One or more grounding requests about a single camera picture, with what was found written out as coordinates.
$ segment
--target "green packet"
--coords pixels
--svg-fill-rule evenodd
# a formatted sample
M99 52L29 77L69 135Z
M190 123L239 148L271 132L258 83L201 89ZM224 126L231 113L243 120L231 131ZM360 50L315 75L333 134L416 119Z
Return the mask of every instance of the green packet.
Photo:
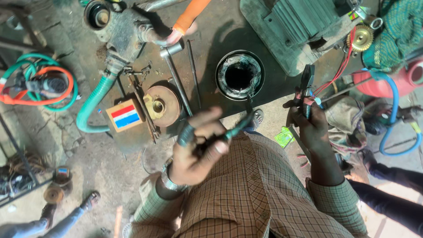
M285 148L290 141L295 141L295 138L287 127L282 127L280 133L275 135L275 140L282 148Z

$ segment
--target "shirt sleeve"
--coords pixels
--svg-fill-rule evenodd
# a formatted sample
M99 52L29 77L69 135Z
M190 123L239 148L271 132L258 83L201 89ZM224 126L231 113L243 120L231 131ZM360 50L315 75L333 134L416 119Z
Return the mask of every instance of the shirt sleeve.
M367 234L367 228L358 210L358 195L347 180L337 186L321 186L306 180L307 190L313 198L316 208L333 217L351 234Z
M134 214L130 238L169 238L178 226L176 218L181 213L184 195L175 200L164 200L156 191L156 181L160 173L155 173L140 186L141 204Z

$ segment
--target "checkered shirt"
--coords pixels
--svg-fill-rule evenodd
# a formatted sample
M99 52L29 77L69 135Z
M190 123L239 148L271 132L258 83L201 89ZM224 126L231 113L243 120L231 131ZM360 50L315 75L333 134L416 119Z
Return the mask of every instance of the checkered shirt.
M131 238L367 237L348 181L328 187L308 179L304 188L285 151L263 136L238 135L207 178L176 200L157 195L158 176L140 187Z

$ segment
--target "jeans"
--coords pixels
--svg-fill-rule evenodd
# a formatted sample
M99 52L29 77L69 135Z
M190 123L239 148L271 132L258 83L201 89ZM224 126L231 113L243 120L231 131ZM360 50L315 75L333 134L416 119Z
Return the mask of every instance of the jeans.
M63 237L75 222L84 214L80 207L69 214L65 219L53 227L47 234L41 238L60 238ZM0 238L24 238L30 235L43 232L47 226L47 219L41 218L38 221L32 221L22 224L7 224L0 227Z
M255 131L253 127L246 126L242 129L242 131L247 132L248 134L251 134L251 135L258 135L258 136L264 137L264 135Z
M399 168L388 168L383 164L375 164L369 173L376 178L388 180L412 188L422 193L423 174ZM401 223L412 232L423 237L423 206L387 194L365 183L349 180L352 188L361 201L376 212Z

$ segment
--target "workbench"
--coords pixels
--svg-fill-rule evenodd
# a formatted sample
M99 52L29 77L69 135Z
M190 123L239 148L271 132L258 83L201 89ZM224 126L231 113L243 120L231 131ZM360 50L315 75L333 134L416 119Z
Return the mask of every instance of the workbench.
M169 8L162 9L156 13L147 13L154 27L163 32L170 32L178 16L185 10L189 1L180 3ZM83 8L81 12L72 13L67 21L82 21ZM190 35L184 36L183 40L191 41L192 52L197 70L197 77L202 100L202 109L213 105L219 105L223 109L223 116L227 117L245 110L245 102L236 102L224 97L216 89L215 72L218 62L227 53L233 50L249 50L256 54L263 62L265 68L265 82L260 92L253 97L253 107L271 102L280 97L294 93L295 86L299 85L301 74L296 77L287 77L266 46L245 20L239 9L239 1L234 0L214 0L196 19L198 30ZM78 34L70 35L75 51L79 53L79 59L86 78L89 80L91 89L94 89L100 80L99 69L105 69L102 61L101 48L104 43L97 39L97 36L87 27L79 29ZM153 85L167 85L167 80L171 78L169 68L159 55L160 48L152 43L147 43L139 58L131 64L135 71L140 70L152 61L150 74L146 76L142 84L143 91ZM315 84L331 80L338 70L342 61L342 50L331 50L319 59L316 65ZM194 82L187 49L172 56L175 67L178 71L185 92L190 100L191 109L194 113L199 111L196 100ZM359 57L352 59L346 72L353 72L362 68ZM129 86L127 76L121 76L121 82L125 92L130 97L134 97L132 87ZM118 85L115 84L99 107L102 111L114 106L120 101L121 94ZM177 135L183 124L184 116L181 116L174 125L161 128L161 138L168 139ZM142 147L152 145L150 135L145 123L133 127L130 130L116 133L110 120L105 115L105 119L111 130L114 140L124 153L138 151Z

